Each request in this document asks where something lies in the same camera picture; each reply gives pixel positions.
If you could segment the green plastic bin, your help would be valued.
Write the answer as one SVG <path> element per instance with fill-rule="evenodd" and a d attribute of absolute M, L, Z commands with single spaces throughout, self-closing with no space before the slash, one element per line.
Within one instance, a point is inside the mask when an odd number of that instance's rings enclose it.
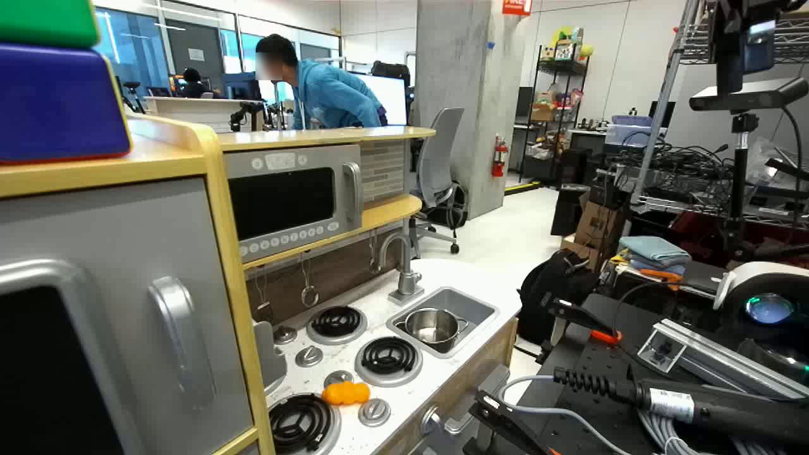
<path fill-rule="evenodd" d="M 100 28 L 91 0 L 0 0 L 0 40 L 91 49 Z"/>

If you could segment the front left stove burner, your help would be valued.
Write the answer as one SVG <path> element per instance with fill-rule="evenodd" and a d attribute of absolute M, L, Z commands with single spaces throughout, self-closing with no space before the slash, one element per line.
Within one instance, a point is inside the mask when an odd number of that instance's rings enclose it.
<path fill-rule="evenodd" d="M 326 455 L 340 434 L 340 418 L 316 394 L 293 394 L 270 408 L 277 455 Z"/>

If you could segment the orange plastic bread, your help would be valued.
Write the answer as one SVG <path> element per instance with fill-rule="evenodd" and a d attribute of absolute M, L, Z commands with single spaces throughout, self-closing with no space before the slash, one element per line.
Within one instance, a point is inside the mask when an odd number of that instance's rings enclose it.
<path fill-rule="evenodd" d="M 371 399 L 371 389 L 364 382 L 334 382 L 323 389 L 328 405 L 364 405 Z"/>

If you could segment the orange handled screwdriver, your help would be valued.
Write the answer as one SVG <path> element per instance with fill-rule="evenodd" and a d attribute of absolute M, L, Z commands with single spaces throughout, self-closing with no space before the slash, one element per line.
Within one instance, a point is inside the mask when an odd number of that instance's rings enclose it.
<path fill-rule="evenodd" d="M 572 301 L 553 298 L 550 304 L 550 313 L 566 322 L 566 323 L 585 325 L 588 337 L 603 347 L 617 347 L 622 342 L 622 333 L 617 329 L 600 322 L 593 312 L 588 312 L 585 305 L 576 305 Z"/>

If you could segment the cardboard box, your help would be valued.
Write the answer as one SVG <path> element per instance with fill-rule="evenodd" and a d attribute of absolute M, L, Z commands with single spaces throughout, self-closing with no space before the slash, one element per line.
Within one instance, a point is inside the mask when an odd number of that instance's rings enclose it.
<path fill-rule="evenodd" d="M 624 228 L 624 212 L 588 202 L 572 241 L 561 247 L 576 253 L 589 269 L 600 269 L 614 255 Z"/>

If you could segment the toy microwave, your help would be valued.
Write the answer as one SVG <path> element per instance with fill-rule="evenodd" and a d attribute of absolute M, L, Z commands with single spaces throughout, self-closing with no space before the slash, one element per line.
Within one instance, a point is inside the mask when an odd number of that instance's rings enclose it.
<path fill-rule="evenodd" d="M 235 233 L 259 260 L 361 224 L 358 143 L 237 151 L 225 157 Z"/>

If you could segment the silver pot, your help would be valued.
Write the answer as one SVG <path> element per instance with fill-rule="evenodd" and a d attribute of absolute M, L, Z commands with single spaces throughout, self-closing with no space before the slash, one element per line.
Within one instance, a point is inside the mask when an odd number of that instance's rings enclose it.
<path fill-rule="evenodd" d="M 446 309 L 419 309 L 406 319 L 406 329 L 435 349 L 450 349 L 457 342 L 460 322 Z"/>

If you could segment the silver toy faucet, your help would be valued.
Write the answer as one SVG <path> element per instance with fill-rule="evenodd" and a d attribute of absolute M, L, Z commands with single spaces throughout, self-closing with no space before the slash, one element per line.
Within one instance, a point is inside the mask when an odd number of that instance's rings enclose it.
<path fill-rule="evenodd" d="M 398 288 L 389 294 L 395 304 L 411 304 L 422 294 L 419 272 L 413 269 L 411 238 L 406 233 L 392 233 L 383 241 L 378 253 L 378 269 L 387 265 L 389 247 L 399 246 L 398 253 Z"/>

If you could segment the grey office chair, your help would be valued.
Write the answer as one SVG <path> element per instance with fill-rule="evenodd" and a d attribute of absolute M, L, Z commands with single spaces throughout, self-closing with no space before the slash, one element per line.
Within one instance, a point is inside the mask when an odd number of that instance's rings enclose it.
<path fill-rule="evenodd" d="M 428 234 L 437 238 L 437 224 L 446 224 L 454 255 L 460 253 L 457 229 L 469 221 L 469 192 L 450 171 L 450 151 L 460 118 L 460 109 L 446 109 L 435 116 L 435 135 L 422 143 L 417 157 L 417 198 L 422 199 L 422 210 L 411 221 L 413 246 L 419 246 Z"/>

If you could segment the person in blue shirt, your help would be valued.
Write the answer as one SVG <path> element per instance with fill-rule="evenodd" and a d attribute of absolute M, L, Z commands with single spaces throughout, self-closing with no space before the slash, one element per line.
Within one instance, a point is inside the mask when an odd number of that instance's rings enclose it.
<path fill-rule="evenodd" d="M 288 37 L 270 32 L 259 40 L 255 54 L 273 84 L 293 89 L 296 130 L 384 126 L 387 109 L 354 73 L 323 61 L 301 61 Z"/>

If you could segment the silver stove knob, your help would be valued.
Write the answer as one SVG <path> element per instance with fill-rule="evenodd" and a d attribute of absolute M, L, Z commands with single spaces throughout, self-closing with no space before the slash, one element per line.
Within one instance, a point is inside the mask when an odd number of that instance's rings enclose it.
<path fill-rule="evenodd" d="M 384 399 L 370 399 L 360 408 L 360 423 L 366 427 L 380 427 L 392 418 L 392 410 Z"/>

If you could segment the stove burner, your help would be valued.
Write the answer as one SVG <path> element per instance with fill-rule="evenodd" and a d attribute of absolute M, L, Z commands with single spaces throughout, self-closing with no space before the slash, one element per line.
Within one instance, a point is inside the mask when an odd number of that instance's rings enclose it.
<path fill-rule="evenodd" d="M 361 312 L 352 305 L 331 305 L 309 319 L 307 333 L 318 343 L 336 347 L 354 342 L 364 325 L 366 319 Z"/>
<path fill-rule="evenodd" d="M 277 455 L 326 455 L 340 434 L 340 418 L 316 394 L 293 394 L 270 408 Z"/>
<path fill-rule="evenodd" d="M 399 337 L 383 337 L 364 343 L 354 360 L 358 375 L 378 386 L 399 386 L 419 375 L 419 352 Z"/>

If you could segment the red fire extinguisher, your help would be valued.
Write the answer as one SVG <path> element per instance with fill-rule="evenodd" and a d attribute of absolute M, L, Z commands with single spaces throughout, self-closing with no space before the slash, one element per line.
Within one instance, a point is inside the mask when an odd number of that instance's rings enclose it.
<path fill-rule="evenodd" d="M 490 176 L 504 176 L 507 169 L 509 169 L 509 143 L 500 137 L 497 137 Z"/>

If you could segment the blue plastic bin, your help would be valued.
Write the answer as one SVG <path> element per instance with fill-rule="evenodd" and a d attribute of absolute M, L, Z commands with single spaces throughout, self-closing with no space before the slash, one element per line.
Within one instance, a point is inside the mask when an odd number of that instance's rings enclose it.
<path fill-rule="evenodd" d="M 0 161 L 121 157 L 130 131 L 96 51 L 0 46 Z"/>

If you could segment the middle stove burner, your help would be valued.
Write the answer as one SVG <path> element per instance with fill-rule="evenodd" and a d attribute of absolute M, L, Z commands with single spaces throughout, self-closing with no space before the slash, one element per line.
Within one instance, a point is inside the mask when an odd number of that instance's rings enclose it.
<path fill-rule="evenodd" d="M 358 375 L 378 386 L 399 386 L 419 375 L 419 352 L 399 337 L 383 337 L 364 343 L 354 360 Z"/>

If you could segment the silver aluminium extrusion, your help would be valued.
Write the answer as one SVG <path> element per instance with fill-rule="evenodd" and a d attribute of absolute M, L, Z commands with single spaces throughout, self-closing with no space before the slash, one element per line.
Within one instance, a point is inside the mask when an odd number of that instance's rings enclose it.
<path fill-rule="evenodd" d="M 653 325 L 651 337 L 638 349 L 638 357 L 662 371 L 690 371 L 699 379 L 737 391 L 752 391 L 776 399 L 806 399 L 809 386 L 775 371 L 743 355 L 737 355 L 709 337 L 690 331 L 671 319 Z"/>

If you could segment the toy sink basin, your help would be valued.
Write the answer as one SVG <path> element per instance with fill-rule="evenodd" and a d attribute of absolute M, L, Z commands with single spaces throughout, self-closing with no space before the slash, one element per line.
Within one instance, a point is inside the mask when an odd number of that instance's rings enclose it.
<path fill-rule="evenodd" d="M 497 309 L 454 288 L 433 290 L 389 319 L 389 329 L 437 357 L 454 357 Z"/>

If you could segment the back stove burner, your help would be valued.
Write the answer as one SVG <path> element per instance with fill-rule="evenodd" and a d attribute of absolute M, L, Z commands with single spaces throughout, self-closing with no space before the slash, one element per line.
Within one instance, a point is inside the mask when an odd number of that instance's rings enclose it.
<path fill-rule="evenodd" d="M 331 305 L 309 319 L 307 333 L 318 343 L 336 347 L 354 342 L 364 325 L 366 319 L 361 312 L 352 305 Z"/>

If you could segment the black backpack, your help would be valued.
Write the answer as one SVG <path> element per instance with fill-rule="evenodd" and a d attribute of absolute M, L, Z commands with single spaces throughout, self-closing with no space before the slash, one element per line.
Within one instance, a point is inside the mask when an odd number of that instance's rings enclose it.
<path fill-rule="evenodd" d="M 596 272 L 593 265 L 572 251 L 557 251 L 550 260 L 538 264 L 518 288 L 518 337 L 532 343 L 543 343 L 553 325 L 547 305 L 553 298 L 581 305 L 595 288 Z"/>

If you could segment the folded blue cloth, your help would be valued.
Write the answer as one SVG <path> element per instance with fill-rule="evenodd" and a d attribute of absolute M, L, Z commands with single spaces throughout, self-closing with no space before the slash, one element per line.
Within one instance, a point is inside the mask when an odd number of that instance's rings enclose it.
<path fill-rule="evenodd" d="M 620 247 L 638 269 L 672 269 L 690 260 L 687 251 L 658 234 L 624 234 Z"/>

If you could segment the black handled tool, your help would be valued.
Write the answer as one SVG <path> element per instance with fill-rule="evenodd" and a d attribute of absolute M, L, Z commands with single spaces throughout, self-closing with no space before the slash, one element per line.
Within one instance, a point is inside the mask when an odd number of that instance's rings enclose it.
<path fill-rule="evenodd" d="M 767 399 L 687 382 L 610 379 L 574 368 L 553 368 L 551 377 L 560 385 L 607 394 L 661 418 L 724 429 L 749 439 L 809 448 L 809 405 L 804 399 Z"/>

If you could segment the black metal shelf rack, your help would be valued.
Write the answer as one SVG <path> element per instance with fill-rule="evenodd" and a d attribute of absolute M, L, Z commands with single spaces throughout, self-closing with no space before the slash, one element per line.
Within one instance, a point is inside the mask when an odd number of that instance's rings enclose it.
<path fill-rule="evenodd" d="M 542 46 L 533 71 L 533 97 L 529 109 L 529 137 L 522 175 L 543 185 L 560 181 L 561 154 L 569 131 L 580 122 L 589 58 L 576 44 Z"/>

